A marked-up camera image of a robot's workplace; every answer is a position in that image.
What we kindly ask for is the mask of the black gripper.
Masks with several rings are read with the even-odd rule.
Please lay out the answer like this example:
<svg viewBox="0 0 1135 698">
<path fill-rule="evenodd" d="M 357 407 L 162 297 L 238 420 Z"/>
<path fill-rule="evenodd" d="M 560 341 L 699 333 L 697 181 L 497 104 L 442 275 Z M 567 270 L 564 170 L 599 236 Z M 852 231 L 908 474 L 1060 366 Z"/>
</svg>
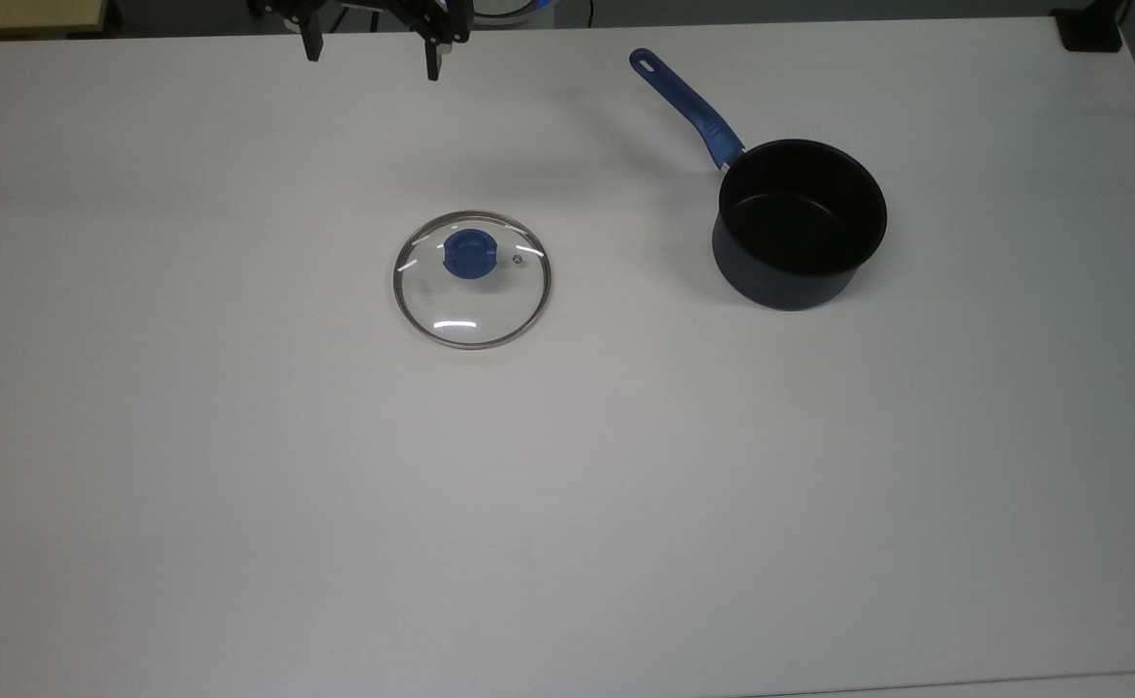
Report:
<svg viewBox="0 0 1135 698">
<path fill-rule="evenodd" d="M 249 1 L 253 17 L 274 15 L 301 36 L 306 59 L 318 62 L 323 51 L 322 12 L 328 6 L 387 15 L 424 40 L 426 78 L 440 79 L 449 45 L 466 43 L 474 25 L 473 1 Z"/>
</svg>

